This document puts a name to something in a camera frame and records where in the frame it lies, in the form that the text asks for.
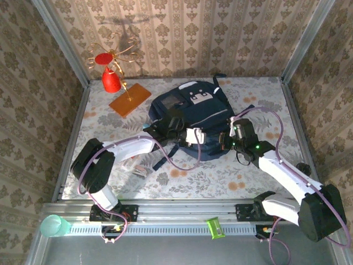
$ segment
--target wall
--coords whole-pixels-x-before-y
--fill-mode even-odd
[[[30,1],[0,1],[0,264],[22,264],[82,87]]]
[[[353,222],[353,1],[336,0],[290,89],[322,181],[336,185]]]
[[[91,43],[115,47],[118,32],[121,46],[141,42],[137,62],[122,64],[127,76],[280,76],[318,0],[49,2],[82,63]]]

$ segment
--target small green container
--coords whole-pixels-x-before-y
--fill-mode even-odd
[[[208,228],[211,231],[212,239],[220,239],[221,237],[226,236],[221,229],[218,217],[208,219],[206,222],[208,224]]]
[[[59,237],[70,232],[71,224],[63,217],[52,214],[40,224],[40,232],[46,237]]]

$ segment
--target floral tablecloth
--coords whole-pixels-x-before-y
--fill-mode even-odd
[[[93,81],[90,85],[89,101],[85,109],[81,129],[79,131],[72,160],[76,158],[85,143],[96,137],[100,141],[114,141],[134,136],[142,130],[144,123],[151,123],[148,117],[151,101],[158,95],[185,83],[189,78],[170,79],[132,79],[127,80],[129,86],[139,83],[151,93],[145,102],[125,119],[109,107],[116,97],[106,93],[101,81]],[[211,78],[199,80],[212,82]],[[269,107],[276,111],[285,125],[284,138],[280,144],[280,153],[296,165],[302,161],[302,154],[288,112],[285,98],[277,77],[242,77],[220,78],[219,83],[229,99],[235,113],[254,104]],[[275,144],[279,132],[279,122],[270,113],[251,112],[247,115],[259,135],[259,139]],[[162,158],[156,151],[138,157],[137,164],[147,169],[148,176],[143,179],[121,169],[121,164],[113,167],[109,184],[119,198],[124,199],[161,199],[161,198],[253,198],[267,190],[287,194],[277,181],[255,166],[243,166],[236,160],[235,152],[231,151],[221,158],[201,162],[200,167],[191,171],[179,171],[166,163],[157,172],[152,167]],[[173,161],[182,167],[189,168],[196,159],[181,150],[173,156]],[[77,180],[69,173],[62,199],[82,199],[76,192]]]

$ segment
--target teal cup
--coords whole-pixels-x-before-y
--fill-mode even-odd
[[[63,217],[52,214],[40,224],[40,232],[46,237],[63,236],[70,232],[71,224]]]

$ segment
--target orange wooden board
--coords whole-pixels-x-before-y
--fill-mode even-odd
[[[109,104],[109,106],[123,118],[125,118],[129,113],[136,109],[151,95],[150,91],[137,83],[130,87],[128,92],[132,99],[131,101],[125,92]]]

